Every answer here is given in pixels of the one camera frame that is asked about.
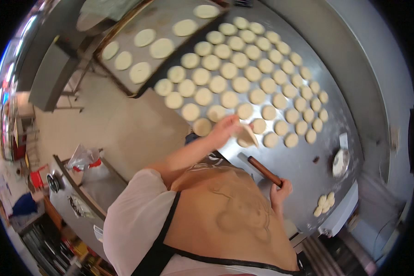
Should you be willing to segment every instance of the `baker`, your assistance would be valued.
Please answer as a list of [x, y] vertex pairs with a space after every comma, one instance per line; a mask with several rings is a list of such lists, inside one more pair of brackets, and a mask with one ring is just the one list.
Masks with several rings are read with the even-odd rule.
[[215, 152], [240, 130], [237, 115], [136, 173], [109, 207], [104, 251], [119, 276], [302, 275], [284, 230], [283, 180], [271, 203], [252, 177]]

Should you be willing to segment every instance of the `small dough ball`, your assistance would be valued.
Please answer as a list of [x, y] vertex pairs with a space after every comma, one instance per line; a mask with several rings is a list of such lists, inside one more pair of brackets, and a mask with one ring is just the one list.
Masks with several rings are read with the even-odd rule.
[[199, 118], [201, 111], [199, 107], [194, 103], [188, 103], [181, 109], [182, 118], [186, 121], [192, 122]]
[[282, 63], [282, 70], [285, 73], [289, 74], [289, 75], [293, 74], [294, 73], [294, 65], [293, 65], [293, 63], [291, 61], [289, 61], [289, 60], [284, 61]]
[[299, 56], [299, 54], [297, 52], [292, 52], [290, 54], [290, 60], [296, 66], [301, 66], [302, 65], [302, 58], [301, 58], [301, 56]]
[[205, 56], [201, 63], [205, 69], [210, 71], [216, 71], [221, 66], [221, 60], [214, 55]]
[[216, 56], [222, 58], [223, 60], [230, 58], [232, 55], [232, 50], [230, 50], [230, 47], [225, 44], [216, 45], [213, 52]]
[[250, 102], [254, 103], [255, 105], [260, 105], [261, 103], [265, 102], [265, 92], [262, 89], [253, 89], [250, 92]]
[[296, 109], [288, 109], [285, 112], [285, 119], [287, 120], [287, 122], [289, 122], [290, 124], [294, 124], [295, 122], [298, 121], [299, 119], [299, 112]]
[[136, 47], [144, 47], [152, 43], [155, 40], [156, 32], [154, 29], [145, 29], [137, 33], [133, 40], [133, 44]]
[[262, 118], [265, 120], [273, 120], [276, 118], [276, 108], [274, 106], [265, 106], [262, 108]]
[[263, 58], [258, 61], [258, 68], [259, 70], [261, 70], [262, 73], [270, 74], [271, 72], [273, 72], [275, 66], [270, 60]]
[[321, 91], [319, 93], [319, 100], [322, 103], [327, 103], [328, 102], [328, 94], [325, 91]]
[[274, 132], [270, 132], [264, 136], [264, 146], [266, 147], [275, 147], [278, 142], [279, 136]]
[[286, 147], [295, 147], [299, 142], [299, 137], [295, 133], [288, 133], [285, 136], [284, 144]]
[[211, 32], [208, 32], [206, 35], [207, 41], [209, 41], [211, 44], [221, 44], [226, 40], [226, 37], [217, 30], [212, 30]]
[[181, 58], [181, 65], [187, 69], [193, 69], [199, 64], [199, 56], [193, 52], [186, 53]]
[[301, 96], [305, 100], [310, 100], [313, 97], [313, 92], [311, 92], [311, 88], [308, 86], [301, 86]]
[[246, 43], [253, 43], [256, 40], [256, 35], [251, 30], [241, 30], [239, 31], [239, 36]]
[[306, 121], [299, 121], [297, 124], [296, 124], [296, 133], [298, 134], [298, 135], [304, 135], [305, 134], [305, 132], [307, 132], [307, 128], [308, 128], [308, 125], [307, 125], [307, 122]]
[[320, 216], [320, 214], [322, 214], [322, 207], [317, 206], [316, 209], [314, 210], [313, 216], [317, 218], [318, 216]]
[[181, 66], [172, 66], [167, 71], [167, 78], [173, 83], [180, 83], [185, 79], [185, 69]]
[[210, 106], [207, 110], [207, 118], [212, 122], [219, 122], [226, 116], [226, 109], [219, 105]]
[[284, 109], [287, 107], [287, 99], [281, 93], [276, 94], [273, 97], [273, 105], [276, 106], [277, 109]]
[[314, 94], [317, 94], [319, 92], [319, 90], [320, 90], [320, 85], [319, 85], [319, 83], [317, 81], [312, 81], [310, 83], [310, 88], [311, 88], [311, 91]]
[[227, 81], [220, 75], [216, 75], [211, 79], [208, 87], [213, 93], [219, 94], [227, 88]]
[[330, 192], [327, 196], [328, 200], [334, 199], [334, 192]]
[[221, 67], [221, 75], [224, 78], [231, 80], [237, 75], [236, 65], [233, 63], [229, 63], [229, 62], [224, 63]]
[[164, 103], [168, 108], [178, 109], [181, 108], [182, 104], [184, 104], [184, 99], [178, 92], [171, 92], [164, 98]]
[[225, 35], [234, 35], [237, 32], [236, 26], [230, 23], [221, 23], [218, 29]]
[[335, 203], [336, 201], [334, 200], [334, 198], [332, 198], [332, 199], [327, 199], [327, 204], [328, 205], [330, 205], [330, 207], [333, 207], [333, 205], [334, 205], [334, 203]]
[[193, 123], [193, 132], [201, 137], [207, 136], [211, 131], [211, 123], [206, 118], [200, 118]]
[[158, 80], [154, 90], [156, 94], [165, 97], [173, 91], [173, 83], [169, 79]]
[[303, 116], [304, 120], [309, 123], [314, 118], [314, 111], [311, 108], [307, 108], [307, 110], [304, 111]]
[[287, 75], [282, 70], [276, 70], [273, 73], [273, 79], [276, 81], [277, 84], [282, 85], [287, 82]]
[[322, 207], [322, 214], [325, 214], [326, 212], [328, 212], [330, 210], [330, 204], [325, 204]]
[[213, 94], [208, 88], [201, 88], [196, 92], [194, 99], [200, 106], [208, 106], [213, 101]]
[[230, 37], [227, 44], [233, 51], [241, 51], [245, 46], [245, 42], [242, 38], [237, 36]]
[[260, 78], [262, 77], [261, 71], [259, 71], [258, 68], [254, 67], [254, 66], [248, 66], [245, 70], [244, 70], [244, 76], [249, 80], [249, 81], [258, 81], [260, 80]]
[[261, 50], [254, 45], [248, 45], [244, 52], [251, 60], [257, 60], [261, 56]]
[[196, 85], [192, 80], [183, 80], [178, 84], [178, 92], [185, 98], [192, 97], [195, 90]]
[[283, 41], [276, 44], [276, 48], [279, 52], [281, 52], [282, 55], [288, 55], [291, 51], [290, 46], [288, 46], [288, 44]]
[[260, 37], [256, 40], [255, 43], [256, 46], [259, 47], [259, 49], [263, 50], [263, 51], [268, 51], [271, 49], [271, 43], [268, 39], [266, 39], [265, 37]]
[[150, 77], [150, 64], [148, 62], [140, 62], [132, 66], [129, 71], [129, 78], [133, 83], [143, 83]]
[[233, 18], [233, 24], [235, 24], [235, 26], [241, 30], [245, 30], [248, 28], [248, 20], [244, 17], [236, 16], [235, 18]]
[[175, 49], [173, 41], [168, 38], [160, 38], [149, 47], [149, 53], [152, 58], [161, 59], [170, 56]]
[[201, 41], [195, 45], [195, 53], [197, 53], [199, 56], [204, 57], [206, 55], [210, 55], [212, 52], [213, 45], [210, 42]]
[[247, 120], [253, 114], [253, 106], [248, 102], [238, 106], [236, 113], [241, 120]]
[[318, 98], [314, 98], [313, 100], [311, 100], [311, 109], [313, 109], [314, 111], [319, 111], [321, 106], [322, 105]]
[[308, 69], [308, 67], [302, 66], [300, 69], [301, 72], [301, 76], [302, 78], [304, 78], [304, 80], [309, 80], [311, 79], [311, 72], [310, 69]]
[[327, 112], [327, 110], [325, 108], [323, 108], [319, 112], [319, 118], [322, 120], [322, 122], [328, 121], [328, 112]]
[[263, 78], [261, 80], [260, 86], [262, 90], [267, 94], [273, 94], [276, 91], [275, 80], [271, 78]]
[[265, 32], [265, 37], [273, 44], [276, 44], [281, 40], [281, 36], [272, 30]]
[[275, 124], [275, 132], [279, 136], [287, 134], [288, 124], [285, 121], [277, 121]]
[[304, 84], [304, 79], [301, 77], [300, 74], [295, 74], [291, 78], [291, 83], [296, 86], [297, 88], [301, 87]]
[[326, 195], [320, 196], [319, 201], [317, 202], [317, 206], [324, 206], [326, 201], [327, 201]]
[[316, 132], [321, 132], [321, 131], [322, 131], [322, 125], [323, 125], [322, 120], [321, 120], [321, 119], [319, 119], [319, 118], [316, 118], [316, 119], [313, 121], [313, 124], [312, 124], [313, 129], [314, 129]]
[[316, 132], [313, 129], [309, 129], [305, 134], [305, 140], [309, 144], [313, 144], [316, 141]]
[[216, 17], [219, 14], [219, 9], [212, 5], [199, 5], [193, 10], [193, 14], [202, 19]]
[[248, 64], [247, 56], [242, 52], [236, 52], [233, 54], [230, 61], [236, 65], [237, 68], [244, 68]]
[[261, 118], [254, 119], [252, 124], [253, 124], [253, 133], [254, 134], [264, 133], [265, 128], [267, 127], [267, 124], [265, 123], [265, 120], [261, 119]]
[[298, 90], [293, 85], [286, 84], [286, 85], [282, 86], [282, 93], [287, 98], [294, 98], [296, 96], [296, 94], [298, 93]]
[[250, 82], [244, 77], [237, 77], [232, 80], [232, 87], [238, 93], [247, 93], [250, 89]]
[[271, 62], [275, 63], [275, 64], [279, 64], [281, 63], [283, 56], [281, 54], [281, 52], [279, 52], [276, 49], [271, 50], [268, 53], [268, 59], [271, 60]]
[[204, 68], [197, 68], [192, 73], [192, 80], [196, 85], [206, 85], [210, 80], [210, 72]]
[[193, 34], [196, 30], [198, 30], [198, 24], [192, 19], [181, 20], [172, 27], [175, 36], [188, 36]]
[[104, 60], [110, 60], [113, 58], [120, 49], [120, 44], [117, 41], [112, 41], [109, 43], [103, 50], [103, 53], [101, 54], [101, 58]]
[[307, 101], [304, 98], [299, 97], [294, 101], [294, 108], [297, 111], [301, 111], [301, 112], [304, 111], [306, 105], [307, 105]]
[[265, 32], [264, 26], [258, 22], [251, 22], [248, 28], [257, 35], [262, 35]]
[[115, 69], [118, 71], [126, 70], [132, 65], [132, 54], [124, 51], [121, 52], [115, 59]]
[[254, 143], [250, 143], [250, 142], [245, 141], [244, 139], [241, 139], [241, 138], [236, 139], [236, 142], [241, 147], [249, 147], [249, 146], [254, 145]]
[[235, 108], [239, 103], [239, 99], [235, 92], [225, 91], [221, 94], [221, 104], [225, 108]]

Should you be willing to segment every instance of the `rolling pin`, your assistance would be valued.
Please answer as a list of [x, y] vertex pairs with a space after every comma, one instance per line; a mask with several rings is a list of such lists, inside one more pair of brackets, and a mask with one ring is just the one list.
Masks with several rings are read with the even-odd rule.
[[270, 172], [267, 168], [264, 167], [258, 160], [256, 160], [253, 156], [247, 158], [247, 161], [252, 164], [261, 174], [265, 175], [266, 178], [270, 179], [275, 183], [279, 188], [282, 188], [282, 180]]

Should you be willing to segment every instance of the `dough ball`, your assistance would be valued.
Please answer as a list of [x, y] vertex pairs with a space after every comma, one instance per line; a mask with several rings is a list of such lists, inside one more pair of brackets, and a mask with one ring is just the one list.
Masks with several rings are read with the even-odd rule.
[[297, 124], [296, 124], [296, 133], [298, 134], [298, 135], [304, 135], [305, 134], [305, 132], [307, 132], [307, 128], [308, 128], [308, 125], [307, 125], [307, 122], [306, 121], [299, 121]]
[[254, 67], [254, 66], [248, 66], [245, 70], [244, 70], [244, 76], [249, 80], [249, 81], [258, 81], [261, 79], [262, 74], [261, 71], [259, 71], [258, 68]]
[[221, 104], [225, 108], [235, 108], [239, 103], [236, 93], [233, 91], [225, 91], [221, 94]]
[[181, 109], [182, 118], [186, 121], [192, 122], [199, 118], [201, 111], [199, 107], [194, 103], [188, 103]]
[[192, 80], [196, 85], [206, 85], [210, 80], [210, 72], [204, 68], [197, 68], [192, 73]]
[[232, 50], [230, 50], [230, 47], [225, 44], [216, 45], [213, 52], [216, 56], [222, 58], [223, 60], [230, 58], [230, 55], [232, 55]]
[[270, 60], [263, 58], [258, 61], [258, 68], [259, 70], [261, 70], [262, 73], [270, 74], [271, 72], [273, 72], [275, 66]]
[[320, 216], [320, 214], [322, 214], [322, 207], [317, 206], [316, 209], [314, 210], [313, 216], [317, 218], [318, 216]]
[[250, 89], [250, 82], [244, 77], [237, 77], [232, 80], [232, 87], [238, 93], [247, 93]]
[[148, 62], [140, 62], [132, 66], [129, 72], [129, 78], [133, 83], [143, 83], [150, 77], [150, 64]]
[[289, 74], [289, 75], [293, 74], [294, 73], [294, 65], [293, 65], [293, 63], [291, 61], [289, 61], [289, 60], [284, 61], [282, 63], [282, 70], [285, 73]]
[[311, 79], [311, 72], [310, 72], [310, 69], [308, 69], [307, 67], [302, 66], [301, 69], [300, 69], [300, 72], [301, 72], [301, 76], [302, 76], [302, 78], [304, 78], [304, 80]]
[[120, 49], [120, 44], [117, 41], [112, 41], [109, 43], [103, 50], [103, 53], [101, 54], [101, 58], [104, 60], [110, 60], [113, 58]]
[[229, 38], [228, 45], [233, 51], [241, 51], [245, 46], [245, 42], [240, 37], [232, 36]]
[[178, 84], [178, 92], [183, 97], [192, 97], [195, 93], [196, 85], [193, 83], [192, 80], [183, 80]]
[[313, 144], [316, 141], [316, 132], [313, 129], [309, 129], [305, 134], [305, 140], [309, 144]]
[[273, 73], [273, 79], [276, 81], [277, 84], [282, 85], [287, 82], [287, 75], [282, 70], [276, 70]]
[[278, 142], [279, 136], [274, 132], [270, 132], [264, 136], [264, 146], [266, 147], [275, 147]]
[[268, 59], [271, 60], [271, 62], [275, 63], [275, 64], [279, 64], [281, 63], [283, 56], [281, 54], [281, 52], [279, 52], [276, 49], [271, 50], [268, 53]]
[[265, 37], [273, 44], [276, 44], [281, 40], [281, 36], [272, 30], [265, 32]]
[[121, 52], [115, 59], [116, 70], [126, 70], [130, 65], [132, 65], [132, 54], [127, 51]]
[[145, 29], [140, 31], [134, 38], [133, 44], [136, 47], [144, 47], [155, 40], [156, 32], [154, 29]]
[[311, 88], [308, 86], [302, 86], [301, 87], [301, 96], [305, 100], [310, 100], [313, 97], [313, 92], [311, 92]]
[[271, 78], [263, 78], [261, 80], [260, 86], [262, 90], [267, 94], [273, 94], [276, 91], [275, 80]]
[[199, 56], [193, 52], [186, 53], [181, 58], [181, 65], [187, 69], [193, 69], [199, 64]]
[[334, 205], [334, 203], [335, 203], [336, 201], [334, 200], [334, 198], [332, 198], [332, 199], [327, 199], [327, 204], [330, 206], [330, 208], [331, 207], [333, 207], [333, 205]]
[[296, 86], [297, 88], [301, 87], [304, 84], [304, 79], [301, 77], [300, 74], [295, 74], [291, 78], [291, 83]]
[[327, 196], [323, 195], [319, 197], [319, 201], [317, 202], [317, 206], [324, 206], [325, 202], [327, 201]]
[[330, 210], [330, 204], [325, 204], [322, 207], [322, 214], [325, 214], [326, 212], [328, 212]]
[[261, 50], [254, 45], [248, 45], [244, 52], [251, 60], [257, 60], [261, 56]]
[[226, 109], [219, 105], [210, 106], [207, 110], [207, 118], [212, 122], [219, 122], [226, 116]]
[[239, 36], [245, 43], [253, 43], [256, 40], [256, 35], [251, 30], [240, 30]]
[[288, 46], [288, 44], [283, 41], [276, 44], [276, 48], [279, 52], [281, 52], [282, 55], [288, 55], [291, 51], [290, 46]]
[[173, 91], [173, 83], [169, 79], [158, 80], [154, 90], [156, 94], [165, 97]]
[[208, 87], [213, 93], [219, 94], [227, 88], [227, 81], [220, 75], [216, 75], [211, 79]]
[[299, 137], [295, 133], [288, 133], [285, 136], [284, 144], [286, 147], [295, 147], [299, 142]]
[[228, 79], [231, 80], [232, 78], [234, 78], [237, 75], [237, 68], [236, 65], [233, 63], [224, 63], [221, 67], [221, 75]]
[[172, 66], [167, 71], [167, 79], [173, 83], [180, 83], [185, 79], [185, 69], [181, 66]]
[[307, 110], [304, 111], [303, 116], [304, 120], [309, 123], [314, 118], [314, 111], [311, 108], [307, 108]]
[[212, 30], [211, 32], [208, 32], [206, 39], [211, 44], [221, 44], [226, 40], [226, 37], [221, 32]]
[[285, 112], [285, 119], [290, 124], [294, 124], [299, 119], [299, 112], [296, 109], [288, 109]]
[[214, 55], [203, 57], [203, 61], [201, 63], [205, 69], [210, 71], [216, 71], [221, 66], [221, 60]]
[[207, 136], [211, 131], [211, 123], [206, 118], [200, 118], [193, 123], [193, 132], [201, 137]]
[[276, 94], [273, 97], [273, 105], [276, 106], [277, 109], [284, 109], [287, 107], [287, 99], [282, 94]]
[[199, 56], [204, 57], [206, 55], [210, 55], [212, 52], [213, 45], [210, 42], [201, 41], [195, 45], [195, 53], [197, 53]]
[[319, 112], [319, 118], [322, 120], [322, 122], [328, 121], [328, 112], [327, 112], [327, 110], [325, 108], [323, 108]]
[[286, 85], [282, 86], [282, 93], [287, 98], [294, 98], [296, 96], [296, 94], [298, 93], [298, 90], [293, 85], [286, 84]]
[[260, 105], [261, 103], [265, 102], [265, 92], [262, 89], [253, 89], [250, 92], [250, 102], [254, 103], [255, 105]]
[[327, 103], [328, 102], [328, 94], [325, 91], [321, 91], [319, 93], [319, 100], [322, 103]]
[[275, 124], [275, 132], [279, 136], [283, 136], [288, 132], [288, 124], [285, 121], [277, 121]]
[[198, 30], [198, 24], [192, 19], [184, 19], [172, 27], [175, 36], [188, 36]]
[[171, 92], [164, 98], [164, 103], [168, 108], [178, 109], [181, 108], [182, 104], [184, 104], [184, 99], [178, 92]]
[[330, 193], [328, 194], [328, 196], [327, 196], [327, 199], [328, 199], [328, 200], [332, 200], [332, 199], [334, 199], [334, 192], [330, 192]]
[[313, 129], [314, 129], [316, 132], [321, 132], [321, 131], [322, 131], [322, 125], [323, 125], [322, 120], [321, 120], [321, 119], [319, 119], [319, 118], [316, 118], [316, 119], [313, 121], [313, 124], [312, 124]]
[[259, 49], [263, 50], [263, 51], [268, 51], [271, 49], [271, 43], [268, 39], [266, 39], [265, 37], [260, 37], [256, 40], [255, 43], [256, 46], [259, 47]]
[[306, 105], [307, 101], [304, 98], [299, 97], [294, 101], [294, 108], [297, 111], [304, 111]]
[[301, 66], [302, 65], [302, 58], [299, 56], [297, 52], [292, 52], [290, 54], [290, 60], [294, 65]]
[[251, 143], [251, 142], [249, 142], [249, 141], [246, 141], [246, 140], [244, 140], [244, 139], [242, 139], [242, 138], [238, 138], [238, 139], [236, 139], [236, 142], [237, 142], [237, 144], [238, 144], [238, 145], [240, 145], [241, 147], [249, 147], [249, 146], [251, 146], [251, 145], [254, 145], [254, 143]]
[[313, 109], [314, 111], [319, 111], [321, 106], [322, 105], [319, 99], [314, 98], [313, 100], [311, 100], [311, 109]]
[[254, 119], [252, 124], [253, 124], [253, 133], [254, 134], [264, 133], [265, 128], [267, 127], [267, 124], [265, 123], [265, 120], [261, 119], [261, 118]]
[[170, 56], [175, 49], [173, 42], [168, 38], [160, 38], [149, 47], [152, 58], [161, 59]]
[[264, 26], [258, 22], [251, 22], [248, 28], [257, 35], [262, 35], [265, 32]]
[[236, 52], [233, 54], [231, 60], [234, 65], [236, 65], [237, 68], [244, 68], [248, 64], [248, 58], [247, 56], [242, 52]]
[[194, 99], [200, 106], [208, 106], [213, 101], [213, 94], [208, 88], [201, 88], [196, 92]]
[[234, 35], [237, 32], [236, 26], [230, 23], [221, 23], [218, 29], [225, 35]]
[[262, 108], [262, 118], [265, 120], [273, 120], [276, 118], [276, 108], [274, 106], [265, 106]]
[[233, 18], [233, 24], [235, 24], [235, 26], [241, 30], [248, 28], [248, 20], [244, 17], [236, 16]]
[[312, 81], [310, 83], [310, 88], [311, 88], [311, 91], [314, 94], [317, 94], [319, 92], [319, 90], [320, 90], [320, 85], [319, 85], [319, 83], [317, 81]]
[[240, 104], [236, 109], [236, 113], [242, 120], [247, 120], [253, 114], [253, 106], [248, 102]]
[[202, 19], [212, 18], [219, 15], [219, 9], [212, 5], [199, 5], [194, 8], [193, 14]]

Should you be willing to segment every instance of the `metal baking sheet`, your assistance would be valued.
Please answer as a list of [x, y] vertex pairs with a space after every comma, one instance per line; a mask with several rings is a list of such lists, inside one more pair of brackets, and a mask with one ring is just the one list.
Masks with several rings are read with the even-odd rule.
[[[210, 0], [150, 0], [140, 4], [126, 15], [126, 18], [128, 19], [120, 21], [114, 27], [114, 30], [105, 37], [95, 52], [96, 59], [128, 97], [137, 98], [141, 96], [141, 94], [149, 87], [149, 82], [146, 81], [144, 83], [134, 84], [129, 78], [130, 67], [123, 71], [116, 70], [116, 56], [123, 51], [130, 52], [132, 54], [132, 65], [140, 62], [148, 62], [151, 66], [152, 76], [153, 73], [156, 72], [166, 60], [171, 59], [178, 51], [178, 48], [191, 37], [179, 37], [174, 35], [172, 32], [174, 24], [184, 19], [192, 19], [198, 24], [198, 30], [201, 30], [215, 20], [215, 18], [197, 18], [193, 14], [193, 9], [203, 4], [209, 4], [219, 8], [219, 17], [228, 11], [227, 8], [223, 8]], [[151, 44], [145, 47], [136, 47], [134, 45], [134, 38], [141, 30], [145, 29], [153, 29], [156, 31], [155, 40], [160, 38], [168, 38], [172, 40], [175, 46], [174, 54], [167, 58], [155, 59], [152, 58], [149, 53]], [[103, 60], [101, 58], [101, 53], [111, 41], [117, 41], [120, 44], [120, 49], [118, 50], [117, 55], [110, 60]]]
[[[322, 107], [328, 111], [328, 122], [324, 123], [322, 132], [317, 134], [317, 140], [310, 145], [305, 141], [303, 135], [299, 136], [299, 143], [294, 148], [287, 148], [283, 143], [283, 137], [279, 138], [279, 143], [275, 148], [267, 148], [263, 146], [263, 137], [269, 132], [273, 132], [273, 125], [278, 120], [284, 119], [284, 111], [276, 110], [276, 119], [273, 121], [266, 121], [267, 128], [263, 134], [256, 135], [260, 148], [254, 146], [249, 148], [240, 147], [236, 143], [235, 138], [231, 138], [228, 143], [219, 152], [227, 158], [236, 167], [244, 169], [253, 176], [255, 182], [263, 194], [269, 198], [270, 183], [264, 179], [263, 175], [250, 165], [246, 158], [253, 156], [268, 168], [274, 174], [290, 179], [293, 184], [293, 193], [285, 201], [285, 215], [291, 219], [296, 227], [305, 235], [310, 235], [317, 230], [317, 227], [331, 214], [331, 212], [342, 201], [348, 190], [355, 181], [356, 176], [360, 173], [363, 164], [363, 154], [360, 146], [359, 136], [357, 133], [354, 120], [351, 116], [350, 110], [343, 98], [342, 92], [337, 87], [335, 80], [332, 78], [330, 72], [320, 60], [318, 55], [313, 51], [310, 45], [282, 18], [271, 11], [262, 3], [255, 1], [254, 8], [233, 7], [225, 17], [225, 21], [232, 23], [235, 16], [242, 16], [250, 22], [259, 22], [265, 26], [266, 30], [274, 30], [281, 36], [282, 41], [290, 45], [292, 51], [297, 52], [303, 59], [304, 66], [308, 67], [313, 75], [313, 79], [318, 81], [322, 90], [325, 90], [329, 96], [329, 102], [323, 104]], [[175, 57], [166, 66], [166, 70], [157, 73], [156, 80], [166, 78], [167, 69], [174, 65], [180, 65], [181, 56], [187, 52], [194, 52], [193, 47], [199, 41], [205, 41], [204, 37], [199, 37], [198, 41], [192, 41], [190, 44], [184, 46], [180, 51], [180, 55]], [[262, 57], [267, 58], [267, 52], [262, 51]], [[229, 60], [221, 60], [222, 63], [229, 62]], [[256, 66], [256, 62], [251, 60], [249, 65]], [[275, 70], [280, 69], [279, 65], [275, 65]], [[191, 78], [194, 69], [186, 69], [187, 78]], [[239, 69], [239, 76], [243, 76], [243, 70]], [[219, 75], [218, 71], [211, 72], [212, 77]], [[231, 80], [227, 80], [227, 90], [233, 90], [231, 87]], [[259, 88], [258, 82], [251, 83], [252, 89]], [[174, 85], [174, 91], [177, 91], [177, 85]], [[275, 93], [281, 93], [281, 87], [277, 87]], [[265, 105], [272, 105], [273, 95], [267, 95], [263, 104], [253, 105], [254, 113], [251, 118], [242, 120], [245, 123], [250, 123], [256, 118], [262, 118], [260, 111]], [[218, 94], [213, 94], [213, 102], [211, 105], [221, 105]], [[249, 102], [248, 93], [239, 94], [240, 103]], [[193, 98], [184, 98], [184, 104], [195, 103]], [[287, 99], [287, 109], [293, 107], [293, 99]], [[206, 118], [208, 106], [200, 106], [201, 117]], [[228, 109], [228, 113], [232, 114], [236, 109]], [[289, 132], [295, 132], [294, 125], [289, 124]], [[348, 145], [350, 152], [350, 165], [347, 174], [342, 179], [335, 179], [332, 176], [331, 164], [334, 155], [340, 147], [339, 135], [347, 133]], [[319, 157], [317, 164], [313, 163], [315, 157]], [[320, 217], [313, 216], [314, 209], [317, 207], [317, 200], [321, 195], [335, 192], [335, 206], [326, 214], [321, 214]]]

